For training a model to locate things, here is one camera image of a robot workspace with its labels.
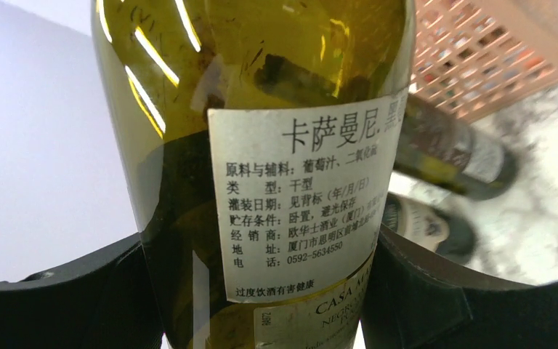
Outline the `green wine bottle silver neck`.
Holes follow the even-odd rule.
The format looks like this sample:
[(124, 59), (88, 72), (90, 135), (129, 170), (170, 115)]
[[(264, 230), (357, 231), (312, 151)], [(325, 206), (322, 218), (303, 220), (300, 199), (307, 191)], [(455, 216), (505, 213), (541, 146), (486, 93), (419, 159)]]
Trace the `green wine bottle silver neck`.
[(459, 265), (466, 265), (477, 247), (476, 231), (462, 215), (394, 193), (387, 194), (382, 223), (394, 233)]

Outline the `green wine bottle black neck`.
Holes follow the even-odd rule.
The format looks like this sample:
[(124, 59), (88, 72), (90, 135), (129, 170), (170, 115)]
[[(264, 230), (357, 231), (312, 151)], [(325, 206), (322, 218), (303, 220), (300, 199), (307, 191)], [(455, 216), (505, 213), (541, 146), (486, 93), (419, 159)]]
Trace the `green wine bottle black neck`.
[(172, 348), (351, 348), (408, 99), (412, 1), (93, 1)]

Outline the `green wine bottle black top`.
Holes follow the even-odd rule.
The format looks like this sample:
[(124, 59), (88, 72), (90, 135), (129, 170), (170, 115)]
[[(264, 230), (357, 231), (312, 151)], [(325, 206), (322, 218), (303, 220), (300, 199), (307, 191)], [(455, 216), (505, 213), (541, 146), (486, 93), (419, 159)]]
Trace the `green wine bottle black top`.
[(394, 170), (484, 201), (508, 191), (519, 166), (500, 140), (409, 94)]

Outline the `orange plastic crate rack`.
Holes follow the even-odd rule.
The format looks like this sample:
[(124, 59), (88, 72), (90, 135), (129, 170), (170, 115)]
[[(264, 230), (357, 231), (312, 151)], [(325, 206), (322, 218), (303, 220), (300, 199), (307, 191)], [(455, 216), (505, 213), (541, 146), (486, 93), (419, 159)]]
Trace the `orange plastic crate rack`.
[(475, 121), (558, 84), (558, 1), (417, 1), (410, 91)]

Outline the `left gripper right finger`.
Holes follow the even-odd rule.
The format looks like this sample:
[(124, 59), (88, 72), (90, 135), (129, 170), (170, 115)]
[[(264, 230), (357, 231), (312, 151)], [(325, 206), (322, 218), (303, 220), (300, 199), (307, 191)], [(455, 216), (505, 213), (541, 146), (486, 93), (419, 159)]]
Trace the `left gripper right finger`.
[(379, 231), (361, 325), (367, 348), (558, 348), (558, 281), (531, 286)]

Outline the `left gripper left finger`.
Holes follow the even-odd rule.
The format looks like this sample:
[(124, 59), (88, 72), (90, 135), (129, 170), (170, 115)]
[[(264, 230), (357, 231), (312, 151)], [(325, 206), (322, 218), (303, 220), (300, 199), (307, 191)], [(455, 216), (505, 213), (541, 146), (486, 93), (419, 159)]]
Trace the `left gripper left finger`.
[(0, 282), (0, 348), (160, 348), (138, 234), (18, 282)]

